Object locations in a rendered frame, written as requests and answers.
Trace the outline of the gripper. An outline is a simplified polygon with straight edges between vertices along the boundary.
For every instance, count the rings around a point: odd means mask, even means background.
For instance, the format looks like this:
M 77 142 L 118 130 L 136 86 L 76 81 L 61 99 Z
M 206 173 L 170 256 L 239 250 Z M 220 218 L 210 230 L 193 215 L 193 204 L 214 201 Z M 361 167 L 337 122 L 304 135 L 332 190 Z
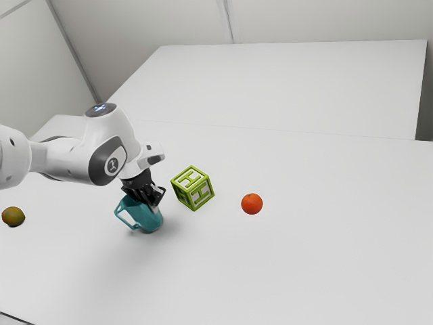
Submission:
M 154 186 L 151 172 L 145 169 L 140 174 L 129 178 L 121 179 L 122 190 L 132 199 L 149 203 L 153 213 L 159 211 L 158 205 L 165 195 L 166 189 L 160 186 Z

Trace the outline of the teal faceted mug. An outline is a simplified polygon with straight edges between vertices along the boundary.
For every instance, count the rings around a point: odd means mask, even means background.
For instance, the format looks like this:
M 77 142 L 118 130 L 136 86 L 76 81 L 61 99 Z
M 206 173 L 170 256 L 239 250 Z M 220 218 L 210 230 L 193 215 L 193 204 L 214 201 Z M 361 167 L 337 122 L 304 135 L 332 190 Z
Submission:
M 163 216 L 158 207 L 152 210 L 145 203 L 133 200 L 125 195 L 117 207 L 114 215 L 129 229 L 140 230 L 145 234 L 151 234 L 162 227 Z

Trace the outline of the green letter block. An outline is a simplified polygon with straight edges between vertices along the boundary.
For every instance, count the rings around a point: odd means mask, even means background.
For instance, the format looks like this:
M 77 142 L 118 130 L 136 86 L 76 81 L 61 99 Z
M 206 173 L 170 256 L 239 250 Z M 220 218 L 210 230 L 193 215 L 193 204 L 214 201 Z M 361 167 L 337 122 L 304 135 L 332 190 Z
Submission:
M 214 197 L 209 176 L 190 165 L 170 180 L 178 201 L 192 211 L 197 211 Z

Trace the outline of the orange fruit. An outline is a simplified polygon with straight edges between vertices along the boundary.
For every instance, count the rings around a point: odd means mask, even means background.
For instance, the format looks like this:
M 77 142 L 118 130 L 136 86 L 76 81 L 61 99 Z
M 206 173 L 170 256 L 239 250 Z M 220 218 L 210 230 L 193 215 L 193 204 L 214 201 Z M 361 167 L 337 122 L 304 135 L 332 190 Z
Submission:
M 262 210 L 263 200 L 256 193 L 246 194 L 241 200 L 241 208 L 243 212 L 249 215 L 255 215 Z

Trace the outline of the green-orange mango fruit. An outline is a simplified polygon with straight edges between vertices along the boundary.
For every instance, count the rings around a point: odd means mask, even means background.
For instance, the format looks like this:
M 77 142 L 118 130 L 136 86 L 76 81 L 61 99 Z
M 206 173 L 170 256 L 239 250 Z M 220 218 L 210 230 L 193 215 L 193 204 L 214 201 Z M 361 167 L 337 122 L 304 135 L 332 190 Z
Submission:
M 7 207 L 2 211 L 1 218 L 6 225 L 14 228 L 22 225 L 26 219 L 26 216 L 18 207 Z

